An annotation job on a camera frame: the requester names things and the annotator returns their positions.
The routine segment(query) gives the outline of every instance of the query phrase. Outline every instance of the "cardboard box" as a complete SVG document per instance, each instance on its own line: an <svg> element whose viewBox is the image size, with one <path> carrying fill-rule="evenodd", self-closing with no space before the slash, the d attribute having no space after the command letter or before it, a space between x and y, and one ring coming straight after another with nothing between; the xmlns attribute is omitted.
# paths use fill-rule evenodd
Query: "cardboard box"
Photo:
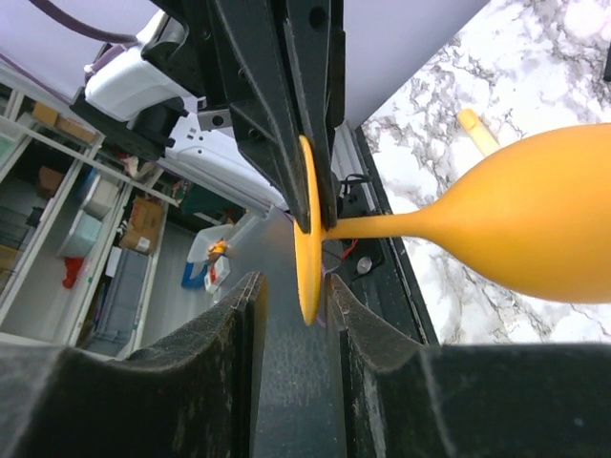
<svg viewBox="0 0 611 458"><path fill-rule="evenodd" d="M157 247L162 218L161 205L145 198L136 198L127 231L119 246L150 255Z"/></svg>
<svg viewBox="0 0 611 458"><path fill-rule="evenodd" d="M62 116L53 108L49 108L40 102L36 102L32 116L43 124L65 132L87 144L94 142L95 132L86 129L80 122Z"/></svg>
<svg viewBox="0 0 611 458"><path fill-rule="evenodd" d="M38 181L36 182L36 194L42 198L53 198L57 192L57 188L64 179L64 174L60 174L56 170L49 167L41 167L38 171Z"/></svg>

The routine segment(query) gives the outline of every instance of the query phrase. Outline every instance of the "yellow plastic object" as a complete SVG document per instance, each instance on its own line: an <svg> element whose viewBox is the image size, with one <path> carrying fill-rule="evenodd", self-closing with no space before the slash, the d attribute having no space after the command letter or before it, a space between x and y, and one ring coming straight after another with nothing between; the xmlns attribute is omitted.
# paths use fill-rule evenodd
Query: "yellow plastic object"
<svg viewBox="0 0 611 458"><path fill-rule="evenodd" d="M456 118L482 155L489 156L500 148L493 135L471 108L462 110Z"/></svg>
<svg viewBox="0 0 611 458"><path fill-rule="evenodd" d="M321 272L323 265L323 224L321 205L318 198L318 184L314 169L314 156L309 141L303 135L299 141L304 150L305 171L307 173L307 194L309 200L310 232L305 234L299 224L293 224L295 233L295 261L299 305L302 308L305 324L316 320L318 302L321 296Z"/></svg>
<svg viewBox="0 0 611 458"><path fill-rule="evenodd" d="M304 149L314 210L313 161ZM559 129L487 157L422 210L340 219L324 238L428 239L515 291L561 302L611 302L610 177L611 124ZM312 323L323 235L319 229L297 240L297 231L300 302Z"/></svg>

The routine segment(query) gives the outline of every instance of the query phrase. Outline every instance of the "marble countertop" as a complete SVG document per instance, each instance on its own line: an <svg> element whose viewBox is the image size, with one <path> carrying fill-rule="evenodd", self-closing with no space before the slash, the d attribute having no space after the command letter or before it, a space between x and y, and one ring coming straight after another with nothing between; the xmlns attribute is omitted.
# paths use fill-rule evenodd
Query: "marble countertop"
<svg viewBox="0 0 611 458"><path fill-rule="evenodd" d="M363 125L393 211L433 202L482 159L455 120L462 109L501 146L611 122L610 43L611 0L492 0ZM430 242L405 245L441 343L611 343L611 304L529 298Z"/></svg>

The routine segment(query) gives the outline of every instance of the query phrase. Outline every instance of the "plastic bin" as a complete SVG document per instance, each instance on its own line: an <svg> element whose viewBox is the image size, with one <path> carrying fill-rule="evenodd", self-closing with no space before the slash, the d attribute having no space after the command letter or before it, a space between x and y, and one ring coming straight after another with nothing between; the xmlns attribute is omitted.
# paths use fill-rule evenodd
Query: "plastic bin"
<svg viewBox="0 0 611 458"><path fill-rule="evenodd" d="M187 262L184 266L182 282L180 283L183 288L203 288L204 279L208 272L208 247L221 240L232 227L233 224L224 224L202 229L198 232L191 244Z"/></svg>
<svg viewBox="0 0 611 458"><path fill-rule="evenodd" d="M85 258L102 230L102 223L79 210L68 235L57 252L59 258Z"/></svg>
<svg viewBox="0 0 611 458"><path fill-rule="evenodd" d="M106 356L116 356L130 341L148 260L146 255L135 251L122 251L97 327L83 348Z"/></svg>
<svg viewBox="0 0 611 458"><path fill-rule="evenodd" d="M88 177L82 190L84 198L80 208L88 215L103 220L115 205L118 191L118 186L100 174L95 174L93 179Z"/></svg>

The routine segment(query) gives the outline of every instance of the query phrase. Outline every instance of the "white marble table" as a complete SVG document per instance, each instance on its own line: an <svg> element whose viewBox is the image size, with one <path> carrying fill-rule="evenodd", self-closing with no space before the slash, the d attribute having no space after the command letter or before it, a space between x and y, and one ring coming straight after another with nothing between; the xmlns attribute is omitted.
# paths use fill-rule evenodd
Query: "white marble table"
<svg viewBox="0 0 611 458"><path fill-rule="evenodd" d="M434 201L481 160L455 121L462 109L501 146L611 122L611 84L601 78L610 43L611 0L492 0L363 126L393 211ZM432 243L405 245L442 343L611 343L611 304L528 298Z"/></svg>

